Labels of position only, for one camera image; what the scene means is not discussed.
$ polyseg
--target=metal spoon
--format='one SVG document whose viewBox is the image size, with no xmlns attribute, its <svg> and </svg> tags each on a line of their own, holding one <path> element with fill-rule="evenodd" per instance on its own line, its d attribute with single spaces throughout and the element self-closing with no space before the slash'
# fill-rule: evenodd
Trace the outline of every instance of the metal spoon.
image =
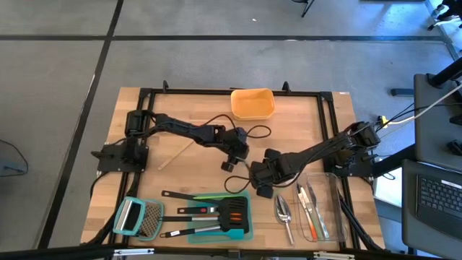
<svg viewBox="0 0 462 260">
<path fill-rule="evenodd" d="M 290 213 L 289 205 L 287 205 L 287 202 L 281 195 L 278 195 L 276 198 L 274 198 L 274 211 L 278 222 L 285 224 L 287 235 L 289 236 L 290 240 L 290 245 L 293 246 L 294 237 L 289 226 L 290 221 L 292 220 L 292 214 Z"/>
</svg>

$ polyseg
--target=wooden tabletop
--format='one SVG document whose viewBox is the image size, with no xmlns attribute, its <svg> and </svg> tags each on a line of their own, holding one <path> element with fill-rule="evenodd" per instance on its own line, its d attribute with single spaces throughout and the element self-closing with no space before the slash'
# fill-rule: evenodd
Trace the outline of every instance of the wooden tabletop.
<svg viewBox="0 0 462 260">
<path fill-rule="evenodd" d="M 115 105 L 107 142 L 114 142 L 124 137 L 126 114 L 136 109 L 139 88 L 123 87 Z M 348 92 L 334 92 L 334 105 L 340 129 L 355 122 L 352 100 Z M 281 152 L 297 152 L 323 141 L 318 107 L 314 97 L 275 97 L 276 110 L 271 118 L 265 121 L 235 121 L 237 126 L 249 129 L 256 124 L 264 124 L 272 129 L 272 135 L 265 139 L 248 139 L 250 152 L 248 162 L 261 161 L 266 148 Z M 193 124 L 202 124 L 210 118 L 225 113 L 231 114 L 230 97 L 226 95 L 156 95 L 154 112 L 166 113 L 170 117 Z M 214 124 L 222 124 L 230 129 L 232 126 L 226 118 L 218 118 Z M 252 135 L 265 134 L 267 130 L 256 129 Z M 224 192 L 223 183 L 230 175 L 248 176 L 244 165 L 239 164 L 232 173 L 220 169 L 222 161 L 227 159 L 226 154 L 215 148 L 204 148 L 192 144 L 180 153 L 162 170 L 158 170 L 165 161 L 178 153 L 185 144 L 190 142 L 181 136 L 169 133 L 158 133 L 148 138 L 149 159 L 146 171 L 141 177 L 138 197 L 140 199 L 158 199 L 165 205 L 165 215 L 176 215 L 178 207 L 187 207 L 187 201 L 161 197 L 162 190 L 178 191 L 187 194 L 202 194 Z M 309 173 L 322 173 L 321 161 L 309 164 L 305 171 Z M 82 233 L 82 242 L 92 239 L 105 221 L 112 215 L 118 187 L 121 179 L 120 173 L 109 173 L 96 184 L 87 220 Z M 375 208 L 370 186 L 359 178 L 349 178 L 350 192 L 354 204 L 354 213 L 363 228 L 379 245 L 384 247 L 380 223 Z M 229 189 L 237 190 L 245 181 L 230 181 Z M 153 241 L 141 242 L 131 238 L 133 246 L 162 246 L 179 248 L 240 248 L 240 249 L 271 249 L 271 250 L 324 250 L 335 251 L 339 244 L 334 242 L 309 242 L 300 232 L 297 232 L 297 223 L 292 221 L 291 228 L 295 237 L 295 246 L 291 247 L 286 236 L 286 230 L 274 216 L 273 200 L 256 196 L 255 190 L 248 187 L 251 194 L 253 240 L 242 242 L 190 244 L 186 236 L 176 238 L 156 238 Z M 280 191 L 292 212 L 295 212 L 296 201 L 293 188 Z M 165 222 L 160 232 L 173 231 L 186 228 L 184 222 Z"/>
</svg>

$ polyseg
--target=teal tray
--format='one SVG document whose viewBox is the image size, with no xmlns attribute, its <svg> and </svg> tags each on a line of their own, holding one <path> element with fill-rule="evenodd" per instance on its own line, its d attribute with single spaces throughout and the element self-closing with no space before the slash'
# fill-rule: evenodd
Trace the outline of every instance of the teal tray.
<svg viewBox="0 0 462 260">
<path fill-rule="evenodd" d="M 248 224 L 249 231 L 244 234 L 244 230 L 230 230 L 226 234 L 222 231 L 217 232 L 203 232 L 193 235 L 188 235 L 188 242 L 195 244 L 204 243 L 223 243 L 223 242 L 236 242 L 236 241 L 249 241 L 253 239 L 253 225 L 252 225 L 252 206 L 250 205 L 250 194 L 248 191 L 243 191 L 239 194 L 229 193 L 213 193 L 213 194 L 193 194 L 194 196 L 218 196 L 218 197 L 230 197 L 230 196 L 244 196 L 248 200 Z M 205 207 L 205 206 L 216 206 L 214 204 L 201 203 L 198 201 L 188 201 L 188 207 Z M 188 228 L 201 228 L 211 225 L 218 225 L 218 221 L 196 221 L 188 222 Z"/>
</svg>

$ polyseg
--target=clear plastic tray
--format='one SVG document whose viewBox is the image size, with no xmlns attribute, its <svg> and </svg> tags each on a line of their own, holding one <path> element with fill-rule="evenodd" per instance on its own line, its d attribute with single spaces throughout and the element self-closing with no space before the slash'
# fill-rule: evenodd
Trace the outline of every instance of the clear plastic tray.
<svg viewBox="0 0 462 260">
<path fill-rule="evenodd" d="M 317 239 L 313 238 L 307 215 L 298 197 L 297 185 L 294 185 L 294 201 L 297 203 L 295 207 L 295 221 L 297 222 L 298 233 L 310 242 L 344 242 L 347 238 L 341 218 L 339 195 L 337 193 L 337 177 L 332 173 L 310 173 L 305 171 L 297 179 L 297 183 L 305 190 L 310 201 L 309 206 L 313 210 L 313 213 L 308 213 L 308 215 L 317 219 L 317 222 L 315 221 L 314 223 L 318 223 L 318 230 L 322 230 L 319 217 L 315 213 L 315 205 L 310 195 L 308 182 L 313 188 L 316 197 L 316 206 L 326 226 L 328 238 L 323 235 L 323 232 L 321 232 L 322 235 L 318 235 Z"/>
</svg>

